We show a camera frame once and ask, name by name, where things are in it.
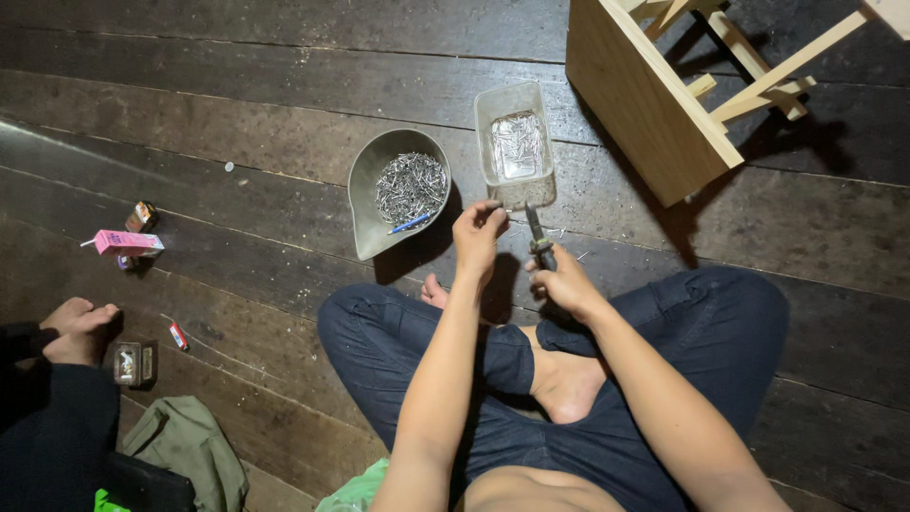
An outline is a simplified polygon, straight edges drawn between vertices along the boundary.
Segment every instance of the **dark jeans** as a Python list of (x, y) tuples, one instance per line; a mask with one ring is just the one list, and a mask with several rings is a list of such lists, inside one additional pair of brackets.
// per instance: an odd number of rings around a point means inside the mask
[[(611, 304), (745, 435), (774, 375), (789, 320), (786, 299), (771, 283), (750, 271), (710, 267)], [(319, 338), (332, 365), (389, 450), (405, 391), (441, 314), (376, 284), (339, 290), (319, 311)], [(528, 338), (514, 325), (482, 332), (477, 367), (486, 385), (527, 394), (534, 376)], [(537, 336), (547, 350), (598, 352), (582, 329), (544, 321)], [(581, 476), (630, 511), (686, 509), (683, 492), (642, 439), (614, 381), (603, 385), (587, 417), (568, 425), (519, 415), (482, 389), (477, 395), (455, 465), (454, 498), (486, 471), (519, 465)]]

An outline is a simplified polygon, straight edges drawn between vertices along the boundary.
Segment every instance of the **belly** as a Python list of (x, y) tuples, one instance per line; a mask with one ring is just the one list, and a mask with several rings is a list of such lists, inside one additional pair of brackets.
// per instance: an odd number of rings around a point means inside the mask
[(579, 476), (525, 466), (502, 466), (479, 478), (461, 497), (458, 510), (492, 512), (616, 512), (619, 503)]

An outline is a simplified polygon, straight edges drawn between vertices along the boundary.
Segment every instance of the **wooden frame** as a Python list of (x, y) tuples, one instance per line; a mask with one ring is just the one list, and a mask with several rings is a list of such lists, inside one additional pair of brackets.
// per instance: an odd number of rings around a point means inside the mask
[[(799, 67), (882, 17), (910, 36), (907, 0), (864, 0), (859, 9), (813, 42), (770, 67), (717, 5), (721, 0), (571, 0), (566, 76), (639, 171), (661, 204), (670, 206), (743, 162), (724, 122), (762, 108), (795, 120), (807, 110), (796, 98), (812, 77), (787, 81)], [(679, 17), (700, 11), (754, 82), (710, 114), (701, 101), (710, 75), (688, 87), (652, 43)], [(639, 24), (653, 17), (643, 31)]]

